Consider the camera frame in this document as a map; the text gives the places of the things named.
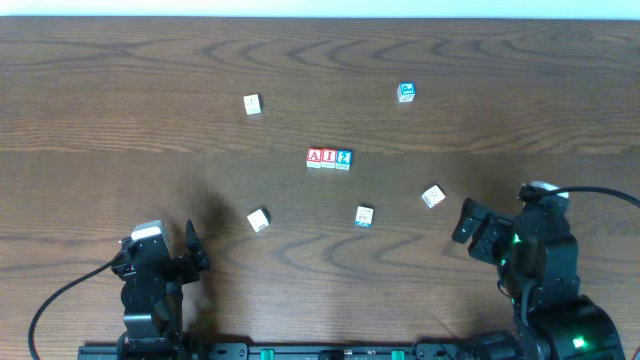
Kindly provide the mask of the blue number 2 block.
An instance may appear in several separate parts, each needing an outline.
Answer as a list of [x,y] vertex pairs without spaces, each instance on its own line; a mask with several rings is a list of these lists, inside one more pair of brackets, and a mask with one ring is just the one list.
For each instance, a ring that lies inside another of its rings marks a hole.
[[352,164],[353,153],[350,150],[340,149],[337,151],[335,168],[338,170],[349,170]]

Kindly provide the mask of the red letter A block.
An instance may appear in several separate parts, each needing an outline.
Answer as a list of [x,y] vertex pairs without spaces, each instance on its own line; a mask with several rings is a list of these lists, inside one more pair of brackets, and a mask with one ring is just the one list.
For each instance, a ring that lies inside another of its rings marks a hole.
[[306,166],[308,168],[322,167],[322,149],[321,148],[310,147],[307,149]]

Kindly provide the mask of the red letter I block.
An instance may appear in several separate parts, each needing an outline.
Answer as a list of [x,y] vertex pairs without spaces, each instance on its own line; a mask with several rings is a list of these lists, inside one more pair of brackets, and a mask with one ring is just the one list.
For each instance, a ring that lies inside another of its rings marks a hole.
[[336,168],[337,150],[324,148],[321,151],[321,167],[322,168]]

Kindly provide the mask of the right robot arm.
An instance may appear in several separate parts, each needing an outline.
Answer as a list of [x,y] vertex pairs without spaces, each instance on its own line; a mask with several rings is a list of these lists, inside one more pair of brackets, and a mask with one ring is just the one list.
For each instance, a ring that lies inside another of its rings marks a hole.
[[459,359],[621,359],[609,315],[580,294],[578,243],[565,217],[568,200],[529,200],[505,216],[468,198],[452,234],[469,255],[495,266],[517,332],[466,340]]

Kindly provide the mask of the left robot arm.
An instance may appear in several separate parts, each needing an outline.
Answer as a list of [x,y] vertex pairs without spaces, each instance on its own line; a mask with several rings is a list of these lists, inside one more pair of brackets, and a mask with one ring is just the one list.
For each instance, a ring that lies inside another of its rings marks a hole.
[[191,345],[183,330],[183,291],[210,268],[193,223],[186,222],[187,252],[173,258],[159,220],[140,224],[121,241],[111,269],[123,282],[125,339],[119,359],[187,359]]

